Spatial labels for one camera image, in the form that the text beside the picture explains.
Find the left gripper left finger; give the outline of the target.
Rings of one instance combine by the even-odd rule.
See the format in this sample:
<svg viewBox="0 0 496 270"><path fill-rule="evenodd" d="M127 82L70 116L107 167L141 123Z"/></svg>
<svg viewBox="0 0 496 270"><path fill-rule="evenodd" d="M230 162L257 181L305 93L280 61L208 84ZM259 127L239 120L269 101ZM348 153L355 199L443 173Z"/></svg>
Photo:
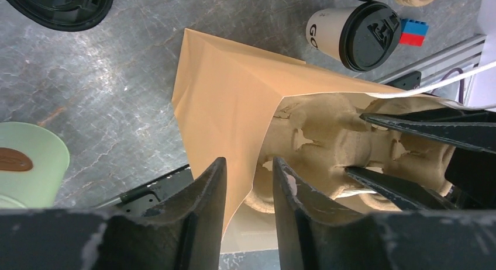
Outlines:
<svg viewBox="0 0 496 270"><path fill-rule="evenodd" d="M2 269L217 269L227 164L132 216L116 208L1 210Z"/></svg>

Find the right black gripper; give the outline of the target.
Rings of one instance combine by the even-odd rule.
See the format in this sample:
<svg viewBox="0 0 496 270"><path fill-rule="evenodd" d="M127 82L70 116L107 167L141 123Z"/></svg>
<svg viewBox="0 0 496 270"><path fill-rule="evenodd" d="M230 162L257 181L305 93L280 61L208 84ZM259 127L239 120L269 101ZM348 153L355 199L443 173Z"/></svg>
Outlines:
<svg viewBox="0 0 496 270"><path fill-rule="evenodd" d="M451 201L460 209L495 209L494 112L363 113L360 118L387 129L458 147L445 172L446 180L454 186ZM345 172L401 210L457 209L439 194L411 181L360 167L346 167Z"/></svg>

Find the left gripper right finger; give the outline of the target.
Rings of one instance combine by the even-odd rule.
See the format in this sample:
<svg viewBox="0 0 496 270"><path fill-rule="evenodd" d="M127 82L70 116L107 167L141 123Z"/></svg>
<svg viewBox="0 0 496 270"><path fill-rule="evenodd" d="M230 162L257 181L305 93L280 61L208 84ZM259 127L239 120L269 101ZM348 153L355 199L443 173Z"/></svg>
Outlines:
<svg viewBox="0 0 496 270"><path fill-rule="evenodd" d="M361 214L273 160L281 269L494 269L495 211Z"/></svg>

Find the brown paper bag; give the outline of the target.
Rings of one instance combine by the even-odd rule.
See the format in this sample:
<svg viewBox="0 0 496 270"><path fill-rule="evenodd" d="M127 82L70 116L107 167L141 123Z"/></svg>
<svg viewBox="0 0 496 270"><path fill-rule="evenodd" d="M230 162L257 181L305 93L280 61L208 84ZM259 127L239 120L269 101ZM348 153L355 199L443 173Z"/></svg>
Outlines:
<svg viewBox="0 0 496 270"><path fill-rule="evenodd" d="M227 160L224 227L246 205L264 138L281 101L332 93L374 99L424 96L439 100L441 108L457 107L448 99L403 95L398 88L185 30L172 98L174 114L194 176L218 157Z"/></svg>

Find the white paper cup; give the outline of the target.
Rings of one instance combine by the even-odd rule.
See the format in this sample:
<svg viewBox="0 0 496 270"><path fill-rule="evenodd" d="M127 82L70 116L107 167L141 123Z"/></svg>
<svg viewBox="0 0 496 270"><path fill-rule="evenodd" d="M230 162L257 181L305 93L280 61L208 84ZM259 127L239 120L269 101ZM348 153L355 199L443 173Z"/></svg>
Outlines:
<svg viewBox="0 0 496 270"><path fill-rule="evenodd" d="M355 7L328 8L315 12L308 20L305 33L308 43L340 61L339 43L343 27Z"/></svg>

